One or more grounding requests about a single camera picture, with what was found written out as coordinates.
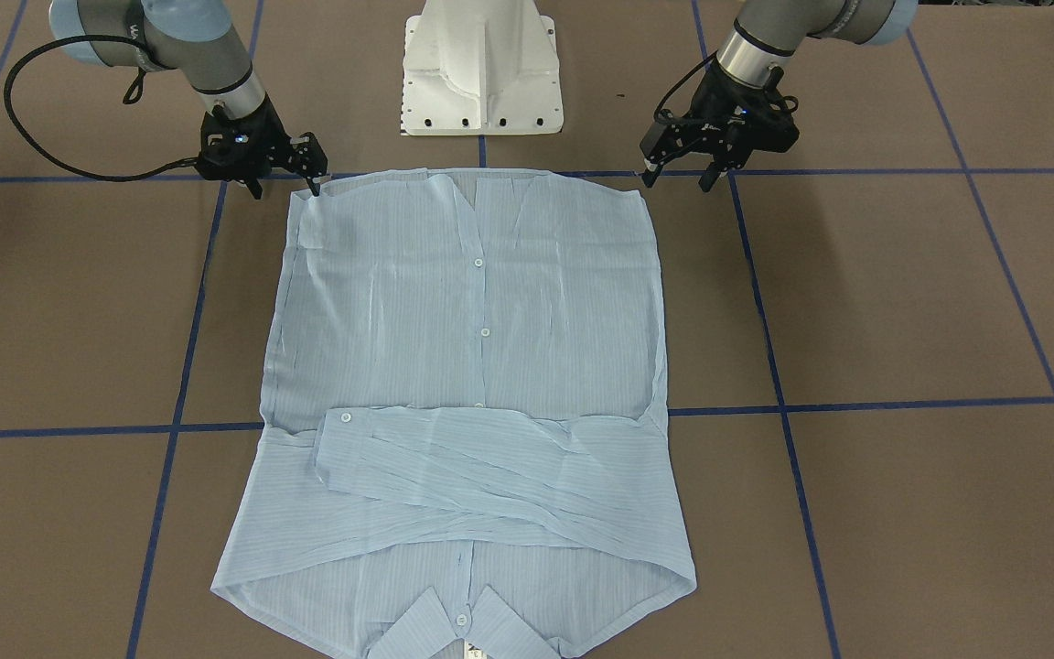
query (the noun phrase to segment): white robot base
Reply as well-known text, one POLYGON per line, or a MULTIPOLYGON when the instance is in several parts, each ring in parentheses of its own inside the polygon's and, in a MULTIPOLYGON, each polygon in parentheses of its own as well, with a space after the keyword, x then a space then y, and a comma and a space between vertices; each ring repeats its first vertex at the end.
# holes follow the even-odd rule
POLYGON ((401 131, 542 135, 564 128, 555 21, 534 0, 427 0, 406 21, 401 131))

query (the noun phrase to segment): folded sleeve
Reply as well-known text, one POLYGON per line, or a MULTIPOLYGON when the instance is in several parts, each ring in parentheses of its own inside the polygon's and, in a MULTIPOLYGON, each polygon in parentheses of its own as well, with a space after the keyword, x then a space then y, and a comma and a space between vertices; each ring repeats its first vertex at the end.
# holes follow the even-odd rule
POLYGON ((648 416, 337 408, 319 427, 315 471, 331 490, 524 520, 618 556, 633 534, 684 535, 668 443, 648 416))

